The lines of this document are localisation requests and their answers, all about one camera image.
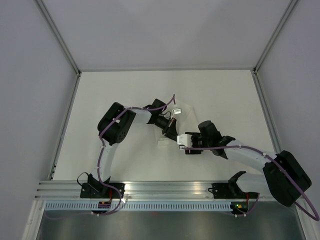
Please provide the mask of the white cloth napkin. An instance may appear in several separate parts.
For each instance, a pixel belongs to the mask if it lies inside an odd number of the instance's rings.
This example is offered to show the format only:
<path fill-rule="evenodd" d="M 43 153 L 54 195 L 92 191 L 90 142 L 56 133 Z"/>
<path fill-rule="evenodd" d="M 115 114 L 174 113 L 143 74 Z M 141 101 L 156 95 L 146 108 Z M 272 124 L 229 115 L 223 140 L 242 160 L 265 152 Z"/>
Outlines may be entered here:
<path fill-rule="evenodd" d="M 181 108 L 181 113 L 174 115 L 176 118 L 176 130 L 178 135 L 184 134 L 185 132 L 198 132 L 198 120 L 194 108 L 186 104 L 183 101 L 177 99 L 175 101 L 175 106 Z M 162 130 L 156 126 L 153 127 L 155 142 L 158 148 L 168 148 L 168 147 L 177 147 L 177 141 L 172 140 L 162 134 Z"/>

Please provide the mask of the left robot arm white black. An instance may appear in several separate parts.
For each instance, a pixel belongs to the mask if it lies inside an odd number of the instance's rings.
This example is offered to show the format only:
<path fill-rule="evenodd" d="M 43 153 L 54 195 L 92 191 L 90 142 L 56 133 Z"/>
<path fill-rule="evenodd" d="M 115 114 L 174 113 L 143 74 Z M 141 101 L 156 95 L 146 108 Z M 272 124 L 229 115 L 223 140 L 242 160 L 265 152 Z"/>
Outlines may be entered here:
<path fill-rule="evenodd" d="M 111 166 L 119 144 L 133 124 L 155 125 L 168 139 L 177 140 L 177 119 L 164 116 L 168 104 L 155 99 L 145 107 L 126 107 L 114 102 L 97 125 L 101 151 L 95 169 L 81 187 L 81 198 L 107 198 L 116 190 L 110 185 Z"/>

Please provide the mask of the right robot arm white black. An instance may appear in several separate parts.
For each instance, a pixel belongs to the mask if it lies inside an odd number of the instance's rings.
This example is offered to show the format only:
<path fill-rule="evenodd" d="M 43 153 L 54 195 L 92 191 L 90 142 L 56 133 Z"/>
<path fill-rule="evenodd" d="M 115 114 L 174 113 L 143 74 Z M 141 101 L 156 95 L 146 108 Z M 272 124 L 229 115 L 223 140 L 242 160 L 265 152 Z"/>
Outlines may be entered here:
<path fill-rule="evenodd" d="M 186 154 L 211 151 L 215 156 L 249 166 L 259 174 L 239 171 L 229 179 L 228 192 L 235 198 L 244 193 L 272 196 L 280 204 L 290 207 L 311 187 L 312 181 L 292 153 L 264 152 L 243 144 L 232 136 L 221 135 L 210 121 L 198 125 L 199 132 L 185 132 L 177 137 L 177 144 Z"/>

